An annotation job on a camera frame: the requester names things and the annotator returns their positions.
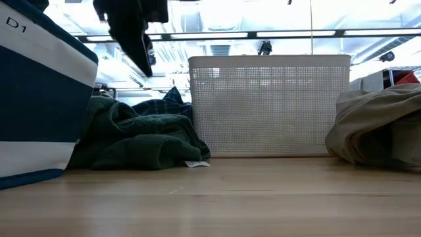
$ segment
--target green cloth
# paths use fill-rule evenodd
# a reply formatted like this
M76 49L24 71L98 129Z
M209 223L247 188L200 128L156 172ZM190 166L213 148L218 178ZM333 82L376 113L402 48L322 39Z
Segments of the green cloth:
M211 156L181 115L139 116L129 105L94 96L67 169L165 169Z

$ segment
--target perforated basket panel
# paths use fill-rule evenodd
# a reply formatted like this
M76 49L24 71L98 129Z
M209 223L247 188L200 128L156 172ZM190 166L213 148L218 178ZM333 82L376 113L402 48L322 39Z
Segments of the perforated basket panel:
M193 118L213 157L327 155L346 55L192 57Z

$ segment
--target wooden plank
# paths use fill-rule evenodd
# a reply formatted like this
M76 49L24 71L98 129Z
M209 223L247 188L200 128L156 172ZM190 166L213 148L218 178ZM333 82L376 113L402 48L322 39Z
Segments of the wooden plank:
M0 192L0 236L421 236L421 176L332 158L70 171Z

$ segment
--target ceiling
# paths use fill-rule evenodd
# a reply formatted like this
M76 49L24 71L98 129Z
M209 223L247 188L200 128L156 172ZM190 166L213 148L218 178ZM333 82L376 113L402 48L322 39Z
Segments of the ceiling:
M381 29L421 27L421 0L202 0L169 1L170 22L149 25L148 34L197 32L262 32L297 30ZM75 36L108 36L92 0L50 0L45 11ZM348 54L365 63L383 52L414 41L415 37L352 37L272 39L272 54ZM256 55L261 39L188 40L154 42L154 77L144 78L117 43L87 43L100 57L98 81L118 87L189 88L188 59L199 55ZM413 44L400 54L420 51Z

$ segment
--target fluorescent light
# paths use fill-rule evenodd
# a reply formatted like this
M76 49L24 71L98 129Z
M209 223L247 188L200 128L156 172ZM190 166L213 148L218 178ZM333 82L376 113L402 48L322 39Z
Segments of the fluorescent light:
M111 36L88 36L88 41L113 41Z
M162 36L158 34L148 35L151 40L162 40Z
M246 38L246 32L226 32L226 33L207 33L207 34L172 34L172 39L215 39L215 38Z
M334 30L313 31L313 36L332 36L335 34ZM257 32L257 37L311 37L311 31L290 31L290 32Z
M399 35L399 34L421 34L421 29L396 29L396 30L347 30L346 36L363 36L363 35Z

